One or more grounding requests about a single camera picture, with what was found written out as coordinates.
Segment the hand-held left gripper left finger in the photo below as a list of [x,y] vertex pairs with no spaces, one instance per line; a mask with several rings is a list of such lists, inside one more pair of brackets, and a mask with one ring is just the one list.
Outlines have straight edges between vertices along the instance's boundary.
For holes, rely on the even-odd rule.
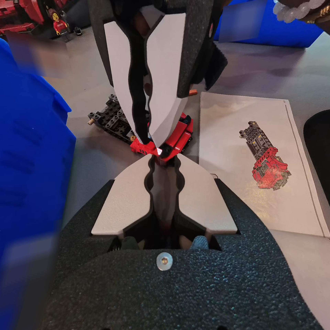
[[92,235],[146,239],[153,220],[152,174],[155,157],[145,155],[114,180],[91,230]]

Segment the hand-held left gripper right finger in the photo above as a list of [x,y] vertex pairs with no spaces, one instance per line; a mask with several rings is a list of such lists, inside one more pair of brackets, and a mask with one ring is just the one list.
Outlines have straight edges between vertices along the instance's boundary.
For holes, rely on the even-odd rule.
[[184,155],[175,157],[175,211],[172,226],[179,236],[194,239],[236,234],[238,229],[213,176]]

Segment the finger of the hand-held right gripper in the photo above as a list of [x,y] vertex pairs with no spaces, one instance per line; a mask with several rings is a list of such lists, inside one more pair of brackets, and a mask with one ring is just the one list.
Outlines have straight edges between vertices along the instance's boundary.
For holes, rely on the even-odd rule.
[[146,39],[146,64],[152,85],[148,130],[157,148],[174,131],[188,100],[177,96],[185,19],[186,13],[160,17]]
[[146,27],[117,19],[104,24],[113,87],[125,116],[142,144],[150,142],[146,118],[144,77]]

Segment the red and black lego car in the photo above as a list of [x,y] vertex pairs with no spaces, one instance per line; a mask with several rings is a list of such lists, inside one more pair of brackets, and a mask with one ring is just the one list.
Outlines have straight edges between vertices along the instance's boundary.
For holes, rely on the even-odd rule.
[[147,144],[140,143],[115,94],[109,96],[109,101],[106,102],[102,111],[91,112],[88,117],[88,125],[95,125],[106,133],[126,142],[134,153],[154,155],[157,163],[161,166],[166,166],[176,155],[183,153],[192,140],[193,119],[182,113],[174,131],[160,148],[155,146],[150,137]]

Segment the blue plastic bin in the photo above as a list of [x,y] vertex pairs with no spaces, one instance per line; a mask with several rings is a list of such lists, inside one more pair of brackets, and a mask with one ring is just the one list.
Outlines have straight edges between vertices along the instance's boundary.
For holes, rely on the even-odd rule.
[[58,251],[76,137],[70,107],[1,39],[0,329],[37,329]]
[[294,20],[278,21],[273,13],[277,1],[232,1],[224,7],[214,40],[256,45],[308,48],[322,30]]

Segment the lego instruction booklet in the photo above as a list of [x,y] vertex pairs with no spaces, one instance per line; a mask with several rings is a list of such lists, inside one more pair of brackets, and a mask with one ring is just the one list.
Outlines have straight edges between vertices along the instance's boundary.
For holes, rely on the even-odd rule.
[[[202,92],[199,163],[216,174],[269,228],[329,237],[288,100]],[[277,189],[259,188],[256,159],[239,131],[256,121],[291,175]]]

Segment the lego minifigure red torso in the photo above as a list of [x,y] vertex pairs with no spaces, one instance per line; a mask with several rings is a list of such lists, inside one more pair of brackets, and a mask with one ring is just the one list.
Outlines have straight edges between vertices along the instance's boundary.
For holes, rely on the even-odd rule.
[[57,36],[65,37],[68,39],[67,35],[70,32],[70,27],[67,22],[67,14],[65,11],[61,10],[59,13],[52,8],[48,9],[50,18],[53,21],[53,28]]

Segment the red lego model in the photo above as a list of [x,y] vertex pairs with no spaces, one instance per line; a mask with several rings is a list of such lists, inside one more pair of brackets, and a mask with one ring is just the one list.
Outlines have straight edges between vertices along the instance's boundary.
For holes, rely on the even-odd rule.
[[37,0],[1,0],[0,33],[28,33],[43,25],[46,12]]

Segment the black quilted pad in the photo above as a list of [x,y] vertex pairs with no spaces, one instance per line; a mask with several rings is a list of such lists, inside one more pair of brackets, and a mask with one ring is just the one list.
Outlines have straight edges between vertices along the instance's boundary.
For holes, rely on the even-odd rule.
[[304,140],[319,179],[330,179],[330,110],[310,117],[303,129]]

